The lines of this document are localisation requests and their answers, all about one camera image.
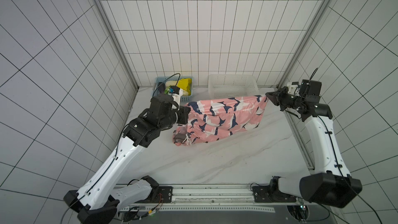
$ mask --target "yellow cloth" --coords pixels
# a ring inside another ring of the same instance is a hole
[[[166,81],[166,87],[175,86],[177,81]],[[188,92],[188,95],[191,95],[191,78],[185,78],[178,81],[177,87],[181,88],[182,90]]]

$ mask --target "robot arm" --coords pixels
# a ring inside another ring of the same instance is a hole
[[[360,180],[351,177],[341,157],[331,110],[328,105],[319,103],[321,85],[321,82],[303,80],[301,85],[295,82],[266,93],[274,105],[281,107],[281,111],[292,108],[301,115],[315,155],[315,168],[310,176],[274,177],[270,185],[275,185],[273,192],[343,208],[361,192],[362,185]]]
[[[131,203],[147,198],[154,201],[158,196],[159,184],[149,176],[138,182],[114,189],[129,165],[160,132],[173,124],[186,124],[189,107],[180,107],[182,90],[172,87],[171,95],[159,94],[152,97],[151,104],[123,130],[123,135],[111,155],[93,177],[77,191],[69,191],[64,201],[83,224],[106,224],[115,214]]]

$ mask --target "cable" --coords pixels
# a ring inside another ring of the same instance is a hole
[[[138,179],[133,179],[133,180],[131,180],[129,183],[127,183],[127,186],[129,186],[130,183],[131,183],[132,181],[134,181],[134,180],[139,181]]]
[[[89,191],[92,190],[92,188],[97,184],[97,182],[98,182],[99,180],[101,180],[101,178],[103,177],[103,175],[105,175],[105,173],[106,173],[106,172],[108,171],[108,169],[111,167],[113,161],[115,161],[115,159],[117,159],[117,156],[116,156],[116,155],[117,155],[117,150],[119,149],[120,137],[122,136],[123,131],[126,129],[126,127],[127,127],[128,125],[129,125],[129,124],[125,125],[125,127],[123,128],[122,132],[121,132],[120,135],[119,135],[119,140],[117,141],[117,145],[116,145],[115,156],[113,157],[112,162],[109,164],[109,166],[106,168],[106,170],[102,173],[102,175],[98,178],[98,180],[87,190],[86,194],[88,194]]]
[[[317,72],[317,70],[318,70],[318,68],[316,68],[316,69],[314,70],[314,72],[312,72],[311,77],[310,77],[310,79],[308,80],[308,82],[311,81],[312,77],[314,77],[314,75],[315,75],[315,73]]]
[[[175,74],[173,74],[172,76],[168,77],[168,78],[167,78],[166,80],[164,80],[163,82],[161,82],[161,83],[156,87],[156,89],[153,91],[152,97],[155,96],[155,92],[156,92],[156,90],[160,87],[160,85],[164,84],[164,85],[166,86],[165,82],[166,82],[168,79],[170,79],[171,77],[175,76],[175,75],[178,75],[178,80],[177,80],[177,83],[176,83],[176,86],[177,86],[177,84],[178,84],[178,82],[179,82],[179,80],[180,80],[180,77],[181,77],[181,74],[180,74],[180,73],[175,73]]]
[[[66,209],[66,211],[64,212],[64,214],[63,214],[62,217],[61,217],[61,221],[59,222],[59,224],[62,224],[62,221],[63,221],[65,215],[67,214],[67,211],[68,211],[76,202],[80,201],[80,200],[81,200],[83,197],[85,197],[85,196],[86,196],[86,195],[83,195],[82,197],[80,197],[80,199],[78,199],[77,201],[75,201],[74,203],[72,203],[72,204]]]
[[[319,206],[323,207],[324,209],[326,209],[329,213],[331,213],[332,215],[336,216],[337,218],[341,219],[342,221],[344,221],[345,223],[350,224],[349,222],[345,221],[344,219],[342,219],[340,216],[336,215],[335,213],[333,213],[332,211],[330,211],[329,209],[327,209],[327,207],[323,206],[322,204],[317,203]]]
[[[352,190],[364,203],[366,203],[366,205],[368,205],[368,206],[373,210],[373,212],[375,212],[377,218],[379,219],[379,222],[380,222],[381,224],[383,224],[383,222],[381,221],[381,219],[380,219],[379,215],[377,214],[377,212],[375,211],[375,209],[374,209],[369,203],[367,203],[367,202],[366,202],[366,201],[365,201],[365,200],[364,200],[352,187],[351,187],[351,185],[347,182],[346,178],[344,177],[343,173],[342,173],[341,170],[340,170],[340,164],[339,164],[339,162],[337,161],[336,151],[334,150],[333,141],[331,140],[331,135],[330,135],[330,132],[329,132],[329,130],[328,130],[328,127],[326,126],[325,122],[323,121],[323,119],[322,119],[321,117],[319,117],[319,119],[320,119],[320,120],[322,121],[322,123],[324,124],[324,126],[325,126],[325,128],[326,128],[326,132],[327,132],[327,134],[329,135],[329,139],[330,139],[330,142],[331,142],[331,147],[332,147],[333,153],[334,153],[334,158],[336,159],[336,163],[337,163],[337,168],[339,169],[341,176],[344,178],[344,181],[346,182],[346,184],[348,185],[348,187],[350,187],[350,189],[351,189],[351,190]]]
[[[305,222],[315,222],[315,221],[322,221],[322,220],[326,220],[327,218],[330,217],[330,211],[329,209],[326,209],[328,211],[328,216],[326,218],[320,219],[320,220],[303,220]]]
[[[254,191],[251,189],[251,186],[252,186],[253,184],[257,184],[258,186],[261,186],[261,185],[258,184],[258,183],[252,183],[252,184],[250,184],[250,191],[251,191],[251,192],[254,192]]]

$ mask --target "pink fabric with shark print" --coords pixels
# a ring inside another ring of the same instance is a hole
[[[190,102],[188,124],[177,127],[173,142],[178,146],[208,143],[256,128],[266,104],[265,95]]]

